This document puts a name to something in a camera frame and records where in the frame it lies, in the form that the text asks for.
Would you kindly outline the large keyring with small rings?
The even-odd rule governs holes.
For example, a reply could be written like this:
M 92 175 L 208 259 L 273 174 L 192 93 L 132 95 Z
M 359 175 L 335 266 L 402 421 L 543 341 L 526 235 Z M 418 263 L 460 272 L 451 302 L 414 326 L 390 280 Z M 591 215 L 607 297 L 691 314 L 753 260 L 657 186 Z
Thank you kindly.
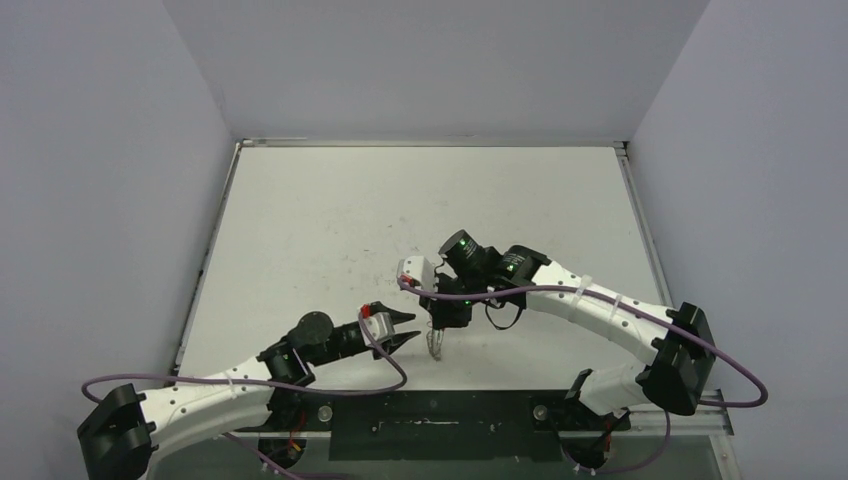
M 429 320 L 428 328 L 429 330 L 426 334 L 428 353 L 433 360 L 441 361 L 444 329 L 438 327 L 434 319 Z

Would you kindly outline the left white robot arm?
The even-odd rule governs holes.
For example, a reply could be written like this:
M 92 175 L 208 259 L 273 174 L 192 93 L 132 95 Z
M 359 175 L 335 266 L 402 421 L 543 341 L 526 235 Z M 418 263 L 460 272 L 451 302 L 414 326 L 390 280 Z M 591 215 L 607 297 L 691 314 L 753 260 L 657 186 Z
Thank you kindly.
M 202 378 L 168 377 L 166 387 L 137 390 L 133 376 L 102 399 L 77 429 L 89 478 L 140 479 L 156 462 L 188 446 L 242 429 L 290 428 L 314 393 L 314 368 L 365 352 L 392 353 L 416 332 L 396 327 L 415 319 L 380 302 L 360 308 L 355 322 L 336 326 L 312 311 L 255 356 Z

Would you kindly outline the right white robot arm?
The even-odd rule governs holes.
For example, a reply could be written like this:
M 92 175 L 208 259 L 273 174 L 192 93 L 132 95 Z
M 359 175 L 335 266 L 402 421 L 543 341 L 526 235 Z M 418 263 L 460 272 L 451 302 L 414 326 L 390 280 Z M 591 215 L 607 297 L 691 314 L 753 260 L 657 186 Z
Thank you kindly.
M 464 230 L 449 237 L 438 255 L 450 273 L 423 256 L 407 257 L 397 268 L 399 285 L 414 291 L 435 330 L 466 327 L 476 304 L 512 304 L 519 314 L 566 320 L 633 356 L 628 364 L 578 374 L 565 397 L 565 414 L 575 427 L 591 428 L 604 416 L 643 404 L 680 416 L 696 412 L 716 359 L 699 307 L 641 302 L 526 246 L 499 252 Z

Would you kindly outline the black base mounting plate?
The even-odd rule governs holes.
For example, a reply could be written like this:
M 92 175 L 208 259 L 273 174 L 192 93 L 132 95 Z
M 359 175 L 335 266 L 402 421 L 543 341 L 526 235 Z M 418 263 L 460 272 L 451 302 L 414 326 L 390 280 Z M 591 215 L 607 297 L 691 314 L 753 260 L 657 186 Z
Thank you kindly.
M 564 390 L 397 391 L 363 397 L 297 394 L 264 425 L 264 438 L 329 442 L 332 461 L 546 462 L 564 447 L 598 453 L 629 418 L 598 416 Z

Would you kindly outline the aluminium frame rail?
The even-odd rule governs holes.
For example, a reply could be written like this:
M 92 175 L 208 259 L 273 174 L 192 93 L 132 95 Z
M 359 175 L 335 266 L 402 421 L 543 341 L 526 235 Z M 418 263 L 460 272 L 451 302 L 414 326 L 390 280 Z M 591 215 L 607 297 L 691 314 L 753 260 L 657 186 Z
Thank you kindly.
M 662 437 L 666 433 L 666 418 L 663 410 L 653 404 L 642 404 L 630 408 L 630 429 L 626 435 Z M 723 407 L 699 406 L 691 416 L 669 414 L 672 436 L 732 436 L 734 428 L 730 415 Z

